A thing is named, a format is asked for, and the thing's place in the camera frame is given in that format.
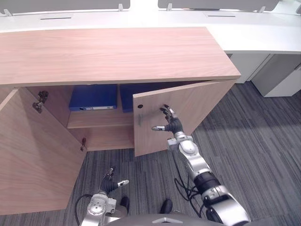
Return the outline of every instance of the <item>floor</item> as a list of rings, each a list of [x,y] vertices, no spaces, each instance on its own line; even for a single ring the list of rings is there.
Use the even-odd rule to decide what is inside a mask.
[[[252,83],[236,84],[193,137],[215,175],[253,221],[263,226],[301,225],[300,91],[293,97],[263,98]],[[120,201],[127,195],[131,215],[157,213],[170,198],[174,210],[196,216],[175,188],[171,153],[135,158],[133,149],[125,149],[87,154],[67,209],[0,216],[0,226],[76,225],[75,200],[81,194],[95,193],[110,166],[116,166],[116,180],[130,180],[111,197]],[[180,170],[186,178],[181,164]],[[88,202],[79,203],[80,219]]]

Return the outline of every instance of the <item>striped carpet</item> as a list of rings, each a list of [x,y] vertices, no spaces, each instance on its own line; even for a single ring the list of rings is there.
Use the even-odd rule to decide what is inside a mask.
[[[301,92],[263,98],[250,82],[236,84],[195,130],[193,137],[215,175],[263,226],[301,225]],[[174,210],[196,216],[178,194],[168,151],[134,157],[133,149],[89,152],[67,209],[0,216],[0,226],[73,226],[78,196],[95,193],[103,174],[130,184],[111,193],[130,198],[130,214],[157,213],[170,198]],[[182,175],[185,170],[179,162]],[[79,218],[88,199],[79,203]]]

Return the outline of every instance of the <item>wooden cabinet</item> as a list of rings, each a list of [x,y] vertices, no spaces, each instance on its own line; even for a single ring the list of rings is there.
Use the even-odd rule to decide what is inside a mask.
[[[0,214],[66,208],[86,154],[36,101],[19,88],[0,104]]]
[[[88,151],[164,150],[172,134],[151,130],[166,124],[163,104],[191,134],[239,78],[206,28],[13,32],[0,34],[0,48],[0,87],[19,87],[0,104],[0,214],[65,208],[84,137]],[[117,109],[69,111],[76,84],[139,82],[164,89],[134,94],[133,113],[122,112],[119,95]],[[38,113],[32,104],[43,90]]]

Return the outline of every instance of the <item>metal hinge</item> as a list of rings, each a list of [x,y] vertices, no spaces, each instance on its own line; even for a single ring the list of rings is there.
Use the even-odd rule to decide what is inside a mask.
[[[84,151],[84,148],[86,147],[86,141],[87,140],[85,137],[81,140],[81,147],[80,147],[81,151]]]
[[[39,94],[39,102],[33,103],[32,107],[37,110],[37,112],[42,112],[42,106],[45,104],[47,98],[48,98],[48,92],[47,91],[40,91]]]

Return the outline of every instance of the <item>cabinet top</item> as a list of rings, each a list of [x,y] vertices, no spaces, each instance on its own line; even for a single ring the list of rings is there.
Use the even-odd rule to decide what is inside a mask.
[[[203,27],[1,33],[0,49],[0,85],[200,81],[240,76]]]

